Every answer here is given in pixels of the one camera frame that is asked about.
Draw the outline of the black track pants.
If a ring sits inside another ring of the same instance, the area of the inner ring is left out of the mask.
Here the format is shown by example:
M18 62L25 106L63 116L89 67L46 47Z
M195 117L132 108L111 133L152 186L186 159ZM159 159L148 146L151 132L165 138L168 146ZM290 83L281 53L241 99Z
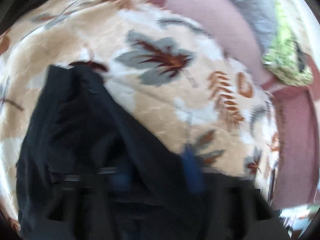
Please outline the black track pants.
M202 169L205 191L185 184L170 152L118 105L86 65L50 66L17 163L24 239L286 239L245 180ZM99 168L129 158L140 195L111 197Z

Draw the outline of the leaf-patterned fleece blanket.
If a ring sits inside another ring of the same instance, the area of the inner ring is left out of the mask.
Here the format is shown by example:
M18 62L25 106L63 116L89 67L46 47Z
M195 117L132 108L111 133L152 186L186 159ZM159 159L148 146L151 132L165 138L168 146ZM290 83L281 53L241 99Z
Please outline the leaf-patterned fleece blanket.
M19 229L16 163L54 64L84 62L174 153L190 142L204 161L254 181L270 202L279 157L271 96L248 64L190 18L148 0L1 2L1 210Z

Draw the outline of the pink bed sheet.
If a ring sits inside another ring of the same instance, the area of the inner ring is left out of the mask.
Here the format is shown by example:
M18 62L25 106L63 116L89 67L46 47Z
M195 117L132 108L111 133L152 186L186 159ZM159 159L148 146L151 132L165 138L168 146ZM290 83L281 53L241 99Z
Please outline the pink bed sheet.
M282 85L262 67L255 32L233 0L151 0L204 26L243 62L276 108L280 152L274 171L272 204L277 209L319 203L319 130L309 87Z

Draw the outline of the green patterned cloth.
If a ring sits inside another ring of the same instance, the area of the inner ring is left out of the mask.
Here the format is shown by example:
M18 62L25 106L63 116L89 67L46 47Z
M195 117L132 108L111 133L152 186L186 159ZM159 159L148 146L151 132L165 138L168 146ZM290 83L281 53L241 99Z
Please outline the green patterned cloth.
M303 87L312 84L313 73L304 59L304 51L280 2L276 2L276 35L264 52L263 65L282 83Z

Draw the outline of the grey quilted blanket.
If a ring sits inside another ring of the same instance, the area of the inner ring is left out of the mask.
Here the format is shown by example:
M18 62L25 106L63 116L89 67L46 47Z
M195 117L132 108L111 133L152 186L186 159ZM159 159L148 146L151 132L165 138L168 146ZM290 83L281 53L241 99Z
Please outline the grey quilted blanket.
M254 31L264 53L277 33L276 0L230 0L239 9Z

